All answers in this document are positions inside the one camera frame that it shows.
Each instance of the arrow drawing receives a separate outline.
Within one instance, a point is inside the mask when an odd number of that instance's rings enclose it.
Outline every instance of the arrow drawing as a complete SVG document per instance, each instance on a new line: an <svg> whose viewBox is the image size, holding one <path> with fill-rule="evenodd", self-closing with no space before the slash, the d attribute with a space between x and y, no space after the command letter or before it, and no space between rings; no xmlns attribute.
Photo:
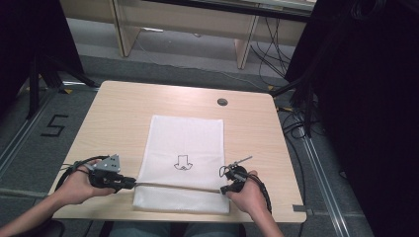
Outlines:
<svg viewBox="0 0 419 237"><path fill-rule="evenodd" d="M178 156L178 163L175 164L175 168L178 170L187 171L192 168L194 164L188 162L188 155L179 155Z"/></svg>

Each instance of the hand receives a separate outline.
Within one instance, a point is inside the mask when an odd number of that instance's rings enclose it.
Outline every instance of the hand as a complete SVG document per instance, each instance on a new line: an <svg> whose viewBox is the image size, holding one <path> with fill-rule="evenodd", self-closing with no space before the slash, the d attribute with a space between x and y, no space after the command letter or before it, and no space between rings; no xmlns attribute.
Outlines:
<svg viewBox="0 0 419 237"><path fill-rule="evenodd" d="M89 164L93 165L99 161L101 160L94 160L89 162ZM78 169L88 172L85 166L80 166ZM88 198L107 196L115 192L111 188L99 189L93 187L90 185L88 175L84 172L76 171L68 176L62 186L52 196L57 196L62 205L67 205L80 204Z"/></svg>
<svg viewBox="0 0 419 237"><path fill-rule="evenodd" d="M258 176L256 171L251 171L249 174ZM226 195L241 211L249 213L250 216L253 216L253 214L260 211L268 211L265 198L263 197L258 184L250 178L246 180L240 193L227 192Z"/></svg>

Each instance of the white paper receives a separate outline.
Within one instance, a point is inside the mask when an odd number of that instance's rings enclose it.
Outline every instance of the white paper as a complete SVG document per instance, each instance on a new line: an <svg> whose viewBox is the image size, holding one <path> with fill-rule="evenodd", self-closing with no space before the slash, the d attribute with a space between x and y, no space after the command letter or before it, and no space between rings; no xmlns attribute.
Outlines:
<svg viewBox="0 0 419 237"><path fill-rule="evenodd" d="M221 119L153 116L133 205L149 211L228 213Z"/></svg>

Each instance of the person's left hand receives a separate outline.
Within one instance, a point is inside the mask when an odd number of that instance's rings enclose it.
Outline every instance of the person's left hand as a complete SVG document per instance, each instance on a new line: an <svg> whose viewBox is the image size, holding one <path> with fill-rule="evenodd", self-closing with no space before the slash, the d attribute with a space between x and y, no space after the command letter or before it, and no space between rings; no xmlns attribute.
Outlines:
<svg viewBox="0 0 419 237"><path fill-rule="evenodd" d="M98 163L101 160L89 162L91 165ZM80 166L79 170L88 172L85 166ZM62 205L80 204L88 198L108 196L115 192L111 188L95 188L89 182L89 177L86 173L76 171L65 180L62 186L53 193L57 196Z"/></svg>

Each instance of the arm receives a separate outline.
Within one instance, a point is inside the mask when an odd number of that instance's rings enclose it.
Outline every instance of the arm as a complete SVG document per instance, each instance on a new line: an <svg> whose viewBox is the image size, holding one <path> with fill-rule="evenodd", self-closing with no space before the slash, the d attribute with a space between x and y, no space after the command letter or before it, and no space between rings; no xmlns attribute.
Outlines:
<svg viewBox="0 0 419 237"><path fill-rule="evenodd" d="M250 174L258 175L256 171L251 171ZM227 196L234 201L241 211L247 212L250 215L264 236L284 237L274 217L272 217L266 208L265 198L256 182L247 179L240 193L227 192Z"/></svg>
<svg viewBox="0 0 419 237"><path fill-rule="evenodd" d="M56 211L68 204L80 204L88 198L107 196L114 189L98 189L90 185L87 175L83 172L71 174L55 193L42 200L21 216L0 228L0 237L24 233L41 225Z"/></svg>

